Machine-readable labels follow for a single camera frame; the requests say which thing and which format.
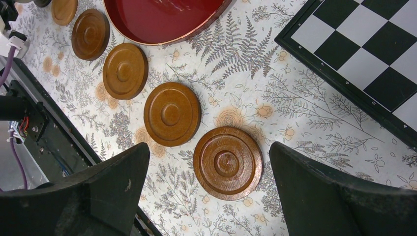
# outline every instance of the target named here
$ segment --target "black metal frame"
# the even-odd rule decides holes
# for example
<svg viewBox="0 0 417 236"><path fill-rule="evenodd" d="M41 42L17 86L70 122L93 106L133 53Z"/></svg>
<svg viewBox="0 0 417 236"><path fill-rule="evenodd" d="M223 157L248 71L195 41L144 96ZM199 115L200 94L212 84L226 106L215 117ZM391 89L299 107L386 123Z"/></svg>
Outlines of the black metal frame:
<svg viewBox="0 0 417 236"><path fill-rule="evenodd" d="M321 3L322 0L307 1L301 10L275 38L275 42L305 64L314 73L323 78L332 87L341 92L345 97L358 105L389 132L401 139L414 151L417 151L417 132L415 130L339 75L317 56L313 55L291 39L291 36L295 31L298 30L308 16L313 14L314 10L319 7Z"/></svg>

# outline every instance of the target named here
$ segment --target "wooden checker piece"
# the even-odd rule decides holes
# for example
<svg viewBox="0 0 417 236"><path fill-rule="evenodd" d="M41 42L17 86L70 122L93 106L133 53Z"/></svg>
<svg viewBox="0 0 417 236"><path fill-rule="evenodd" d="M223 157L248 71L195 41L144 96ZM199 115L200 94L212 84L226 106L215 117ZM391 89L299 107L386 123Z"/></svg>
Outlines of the wooden checker piece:
<svg viewBox="0 0 417 236"><path fill-rule="evenodd" d="M77 12L78 0L53 0L52 19L60 26L68 25Z"/></svg>
<svg viewBox="0 0 417 236"><path fill-rule="evenodd" d="M182 84L162 84L146 100L144 121L155 142L168 147L182 145L200 126L200 102L194 92Z"/></svg>
<svg viewBox="0 0 417 236"><path fill-rule="evenodd" d="M104 87L115 99L129 100L136 97L147 79L148 60L144 52L131 43L117 45L104 62Z"/></svg>
<svg viewBox="0 0 417 236"><path fill-rule="evenodd" d="M72 29L72 49L83 60L99 58L110 38L110 24L106 16L96 9L81 13Z"/></svg>
<svg viewBox="0 0 417 236"><path fill-rule="evenodd" d="M238 200L258 185L262 153L249 134L220 127L199 140L193 166L198 181L209 194L222 200Z"/></svg>

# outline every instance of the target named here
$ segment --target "chessboard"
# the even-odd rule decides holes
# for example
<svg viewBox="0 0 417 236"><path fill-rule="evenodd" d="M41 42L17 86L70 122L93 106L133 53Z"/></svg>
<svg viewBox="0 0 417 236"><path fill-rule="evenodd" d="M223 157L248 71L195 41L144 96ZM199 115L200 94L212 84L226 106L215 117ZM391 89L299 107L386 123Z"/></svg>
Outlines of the chessboard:
<svg viewBox="0 0 417 236"><path fill-rule="evenodd" d="M417 0L308 0L275 41L417 148Z"/></svg>

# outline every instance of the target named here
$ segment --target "red tray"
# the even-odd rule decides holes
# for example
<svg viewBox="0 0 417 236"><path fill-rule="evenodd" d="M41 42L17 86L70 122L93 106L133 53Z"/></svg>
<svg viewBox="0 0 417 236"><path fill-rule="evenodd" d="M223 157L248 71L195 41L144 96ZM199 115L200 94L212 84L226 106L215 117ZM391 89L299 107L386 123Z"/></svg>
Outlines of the red tray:
<svg viewBox="0 0 417 236"><path fill-rule="evenodd" d="M163 45L195 36L232 0L104 0L115 28L139 44Z"/></svg>

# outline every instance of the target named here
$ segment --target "floral tablecloth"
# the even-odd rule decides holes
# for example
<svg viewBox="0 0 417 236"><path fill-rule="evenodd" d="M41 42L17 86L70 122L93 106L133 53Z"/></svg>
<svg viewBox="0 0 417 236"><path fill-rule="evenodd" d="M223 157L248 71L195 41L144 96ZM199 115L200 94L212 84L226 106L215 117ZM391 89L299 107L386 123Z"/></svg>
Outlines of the floral tablecloth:
<svg viewBox="0 0 417 236"><path fill-rule="evenodd" d="M89 8L105 12L102 0L78 2L76 17ZM110 97L102 83L106 56L129 42L113 27L105 53L92 62L72 51L76 18L58 26L50 5L17 4L13 27L32 41L23 61L103 160L148 143L150 166L139 206L163 235L287 235L268 157L272 142L359 178L417 188L417 155L274 43L304 2L234 0L209 29L188 41L140 46L149 61L148 82L128 101ZM147 96L168 81L193 89L203 111L197 134L180 147L157 144L144 128ZM192 169L196 143L220 126L245 130L263 152L260 184L238 201L207 194Z"/></svg>

